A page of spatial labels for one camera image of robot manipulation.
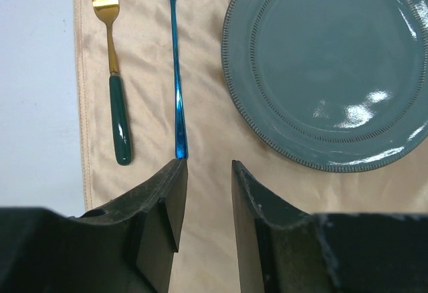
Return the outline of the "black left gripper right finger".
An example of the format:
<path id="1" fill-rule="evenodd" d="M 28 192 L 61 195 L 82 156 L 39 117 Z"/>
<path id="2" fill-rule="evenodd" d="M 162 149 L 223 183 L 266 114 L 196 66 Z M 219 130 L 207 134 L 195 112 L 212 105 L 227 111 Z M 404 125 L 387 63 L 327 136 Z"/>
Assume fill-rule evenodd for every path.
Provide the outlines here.
<path id="1" fill-rule="evenodd" d="M 231 165 L 242 292 L 426 292 L 427 216 L 314 213 Z"/>

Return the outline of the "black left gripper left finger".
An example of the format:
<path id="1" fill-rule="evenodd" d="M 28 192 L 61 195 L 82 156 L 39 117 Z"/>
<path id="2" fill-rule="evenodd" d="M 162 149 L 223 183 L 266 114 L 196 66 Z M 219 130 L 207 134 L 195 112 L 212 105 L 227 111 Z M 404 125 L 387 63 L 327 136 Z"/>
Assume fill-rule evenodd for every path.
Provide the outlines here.
<path id="1" fill-rule="evenodd" d="M 167 292 L 187 198 L 187 162 L 173 159 L 121 196 L 64 217 L 1 209 L 2 292 Z"/>

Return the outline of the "peach satin cloth napkin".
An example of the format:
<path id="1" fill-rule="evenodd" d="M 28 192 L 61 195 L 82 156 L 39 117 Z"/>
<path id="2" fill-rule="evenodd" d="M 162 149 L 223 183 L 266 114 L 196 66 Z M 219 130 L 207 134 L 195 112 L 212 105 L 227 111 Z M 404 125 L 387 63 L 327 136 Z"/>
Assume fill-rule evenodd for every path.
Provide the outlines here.
<path id="1" fill-rule="evenodd" d="M 335 174 L 291 161 L 256 136 L 223 77 L 221 30 L 229 0 L 178 0 L 179 55 L 189 150 L 185 220 L 171 292 L 240 290 L 231 162 L 275 194 L 312 212 L 427 212 L 427 144 L 365 173 Z M 133 160 L 114 156 L 106 28 L 92 0 L 74 0 L 80 136 L 86 209 L 152 177 L 175 155 L 169 0 L 120 0 L 113 25 Z"/>

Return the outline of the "teal round plate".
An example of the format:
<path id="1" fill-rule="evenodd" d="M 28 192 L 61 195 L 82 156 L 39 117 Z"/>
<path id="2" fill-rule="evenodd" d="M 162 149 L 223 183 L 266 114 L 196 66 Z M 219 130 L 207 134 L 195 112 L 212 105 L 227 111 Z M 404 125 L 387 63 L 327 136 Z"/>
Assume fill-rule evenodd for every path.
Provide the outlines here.
<path id="1" fill-rule="evenodd" d="M 221 63 L 266 144 L 361 172 L 427 138 L 427 0 L 231 0 Z"/>

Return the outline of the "gold fork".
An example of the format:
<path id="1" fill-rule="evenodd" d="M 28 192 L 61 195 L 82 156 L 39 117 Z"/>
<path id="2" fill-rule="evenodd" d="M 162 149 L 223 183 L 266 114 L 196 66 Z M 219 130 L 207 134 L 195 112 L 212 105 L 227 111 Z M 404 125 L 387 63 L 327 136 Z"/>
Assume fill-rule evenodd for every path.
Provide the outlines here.
<path id="1" fill-rule="evenodd" d="M 116 162 L 121 166 L 132 162 L 132 141 L 125 93 L 114 47 L 112 27 L 120 12 L 119 0 L 92 0 L 96 17 L 106 26 L 109 67 L 110 112 Z"/>

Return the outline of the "blue fork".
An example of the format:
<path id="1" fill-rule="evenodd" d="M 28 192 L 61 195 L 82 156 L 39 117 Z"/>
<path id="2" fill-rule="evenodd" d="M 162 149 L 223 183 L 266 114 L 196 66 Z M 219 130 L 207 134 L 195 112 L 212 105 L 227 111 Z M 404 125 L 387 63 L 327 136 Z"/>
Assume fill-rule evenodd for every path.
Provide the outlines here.
<path id="1" fill-rule="evenodd" d="M 185 125 L 185 110 L 181 86 L 179 63 L 179 41 L 177 30 L 177 0 L 169 0 L 171 10 L 171 35 L 173 47 L 173 68 L 175 83 L 175 156 L 177 159 L 188 159 L 187 131 Z"/>

